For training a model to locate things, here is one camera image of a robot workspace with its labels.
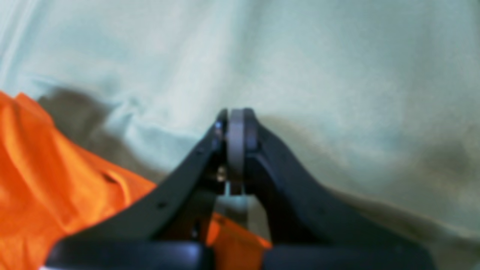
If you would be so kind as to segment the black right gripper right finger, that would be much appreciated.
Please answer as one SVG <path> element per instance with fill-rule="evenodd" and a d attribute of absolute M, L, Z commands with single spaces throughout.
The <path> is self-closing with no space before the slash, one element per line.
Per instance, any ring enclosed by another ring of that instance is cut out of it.
<path fill-rule="evenodd" d="M 266 211 L 263 270 L 435 270 L 421 245 L 376 224 L 321 186 L 288 146 L 242 109 L 243 178 Z"/>

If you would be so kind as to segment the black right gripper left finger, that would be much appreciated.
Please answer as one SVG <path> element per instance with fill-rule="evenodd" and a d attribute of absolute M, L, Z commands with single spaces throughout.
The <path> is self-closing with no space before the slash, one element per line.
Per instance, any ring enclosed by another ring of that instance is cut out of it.
<path fill-rule="evenodd" d="M 206 235 L 222 184 L 228 112 L 163 183 L 103 222 L 63 238 L 46 270 L 213 270 Z"/>

